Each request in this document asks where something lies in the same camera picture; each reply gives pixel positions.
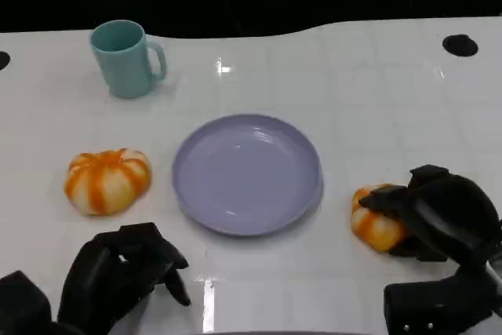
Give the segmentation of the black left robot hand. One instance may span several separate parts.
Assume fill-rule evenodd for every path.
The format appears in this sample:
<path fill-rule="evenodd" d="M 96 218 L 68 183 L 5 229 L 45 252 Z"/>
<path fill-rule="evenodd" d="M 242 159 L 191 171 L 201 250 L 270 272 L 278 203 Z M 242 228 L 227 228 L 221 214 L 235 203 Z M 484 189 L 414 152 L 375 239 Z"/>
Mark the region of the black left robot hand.
<path fill-rule="evenodd" d="M 71 265 L 57 321 L 84 334 L 107 334 L 160 284 L 188 307 L 191 299 L 179 274 L 188 267 L 152 222 L 99 233 Z"/>

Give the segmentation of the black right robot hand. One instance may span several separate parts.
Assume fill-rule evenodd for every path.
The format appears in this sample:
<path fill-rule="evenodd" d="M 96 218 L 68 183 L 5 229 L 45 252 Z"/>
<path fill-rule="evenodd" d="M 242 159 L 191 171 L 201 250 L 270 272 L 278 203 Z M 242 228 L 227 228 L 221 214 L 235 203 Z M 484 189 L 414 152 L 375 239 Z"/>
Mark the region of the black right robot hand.
<path fill-rule="evenodd" d="M 407 185 L 382 184 L 356 202 L 383 226 L 378 250 L 424 262 L 454 260 L 482 270 L 501 241 L 501 222 L 488 195 L 471 179 L 431 164 L 411 169 Z"/>

